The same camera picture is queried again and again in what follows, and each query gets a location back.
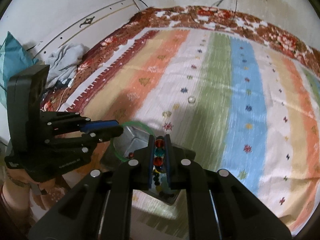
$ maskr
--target blue stripe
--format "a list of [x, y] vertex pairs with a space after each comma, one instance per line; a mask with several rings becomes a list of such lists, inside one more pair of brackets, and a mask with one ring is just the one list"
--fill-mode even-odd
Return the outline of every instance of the blue stripe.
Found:
[[[235, 38], [230, 38], [230, 44], [233, 94], [221, 168], [229, 170], [257, 195], [267, 140], [267, 109], [262, 81], [252, 46]], [[246, 145], [248, 151], [251, 147], [251, 152], [245, 152]], [[240, 179], [242, 171], [247, 173], [245, 179]]]

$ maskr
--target crumpled towel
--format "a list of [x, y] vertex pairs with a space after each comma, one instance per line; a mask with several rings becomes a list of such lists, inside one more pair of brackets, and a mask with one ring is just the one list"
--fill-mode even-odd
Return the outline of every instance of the crumpled towel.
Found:
[[83, 44], [67, 44], [52, 52], [45, 61], [50, 65], [45, 88], [53, 87], [58, 80], [64, 84], [68, 79], [73, 79], [85, 50]]

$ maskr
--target green stripe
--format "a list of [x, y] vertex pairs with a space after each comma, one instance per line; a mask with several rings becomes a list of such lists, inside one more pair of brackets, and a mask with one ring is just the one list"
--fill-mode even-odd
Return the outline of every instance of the green stripe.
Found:
[[319, 90], [317, 89], [316, 78], [313, 77], [312, 74], [310, 74], [310, 72], [308, 70], [306, 70], [304, 68], [302, 68], [302, 69], [303, 69], [303, 72], [309, 81], [312, 92], [316, 97], [316, 102], [317, 102], [318, 106], [320, 106], [320, 95], [319, 95]]
[[225, 147], [232, 95], [229, 36], [211, 34], [200, 82], [197, 110], [183, 146], [196, 152], [195, 161], [204, 169], [215, 171]]
[[[225, 147], [232, 94], [229, 37], [212, 33], [204, 57], [198, 87], [200, 97], [183, 146], [196, 152], [196, 161], [203, 168], [216, 170]], [[188, 235], [185, 190], [180, 194], [174, 207], [178, 214], [175, 220], [145, 213], [138, 220], [168, 235], [185, 238]]]

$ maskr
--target green star motif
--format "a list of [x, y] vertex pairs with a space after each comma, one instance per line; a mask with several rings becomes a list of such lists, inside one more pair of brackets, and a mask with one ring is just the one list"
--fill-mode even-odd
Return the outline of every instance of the green star motif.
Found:
[[238, 179], [245, 179], [247, 176], [248, 176], [248, 173], [245, 170], [243, 170], [243, 171], [239, 172], [239, 175], [237, 178]]

